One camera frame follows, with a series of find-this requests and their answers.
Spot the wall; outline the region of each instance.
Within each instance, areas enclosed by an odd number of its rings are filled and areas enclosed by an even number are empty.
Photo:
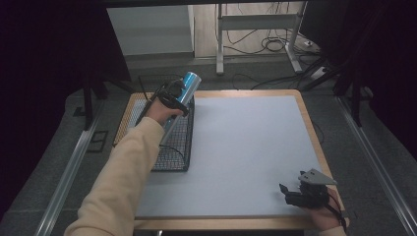
[[[107,9],[123,55],[194,51],[192,6]]]

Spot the metal track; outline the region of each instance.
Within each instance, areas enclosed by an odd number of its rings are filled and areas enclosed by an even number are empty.
[[[86,153],[87,147],[89,146],[89,141],[91,140],[95,127],[97,126],[97,121],[100,117],[103,104],[103,100],[98,101],[98,104],[95,107],[94,118],[91,126],[89,130],[82,132],[76,148],[68,161],[67,167],[62,174],[58,187],[56,188],[34,235],[49,236],[51,234],[56,219],[62,209],[62,205],[65,203],[68,192],[70,191],[74,178],[77,175],[77,171],[83,160],[84,154]]]
[[[339,103],[344,116],[349,124],[350,128],[353,131],[356,139],[361,145],[362,150],[365,153],[366,158],[368,159],[369,163],[371,164],[372,169],[375,172],[378,180],[380,181],[386,195],[391,202],[394,210],[396,211],[399,220],[401,221],[402,225],[407,231],[408,235],[417,235],[417,222],[414,216],[413,211],[411,210],[408,203],[405,201],[402,194],[398,191],[393,183],[392,179],[389,177],[383,163],[381,162],[380,158],[378,157],[376,151],[372,147],[370,141],[368,140],[365,132],[362,128],[358,127],[355,121],[350,116],[350,108],[349,105],[341,99],[340,97],[336,98],[337,102]]]

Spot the beige sleeve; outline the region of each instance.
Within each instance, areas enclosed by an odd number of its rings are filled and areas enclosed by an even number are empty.
[[[345,236],[346,233],[342,226],[338,226],[319,233],[319,236]]]
[[[133,235],[139,197],[163,133],[156,121],[145,117],[119,142],[65,235]]]

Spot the white metal stand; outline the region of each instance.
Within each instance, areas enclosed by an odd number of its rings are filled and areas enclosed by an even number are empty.
[[[279,30],[292,29],[290,40],[285,45],[285,50],[291,61],[295,73],[301,73],[300,63],[295,57],[294,43],[297,38],[298,30],[301,26],[304,10],[307,2],[303,2],[297,14],[284,15],[250,15],[250,16],[222,16],[221,4],[218,4],[217,16],[217,55],[216,55],[216,72],[218,75],[224,74],[223,67],[223,31],[224,30]]]

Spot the person's right hand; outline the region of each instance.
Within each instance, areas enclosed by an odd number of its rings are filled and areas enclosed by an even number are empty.
[[[182,114],[183,112],[180,109],[168,108],[160,102],[159,98],[156,98],[145,116],[152,118],[163,126],[170,116]]]
[[[328,204],[334,209],[338,210],[339,203],[336,203],[334,201],[337,200],[336,191],[328,188],[328,194],[331,195]],[[303,208],[303,210],[310,214],[310,216],[313,219],[313,222],[319,228],[320,231],[325,231],[340,226],[340,222],[337,219],[337,217],[325,207],[318,209]]]

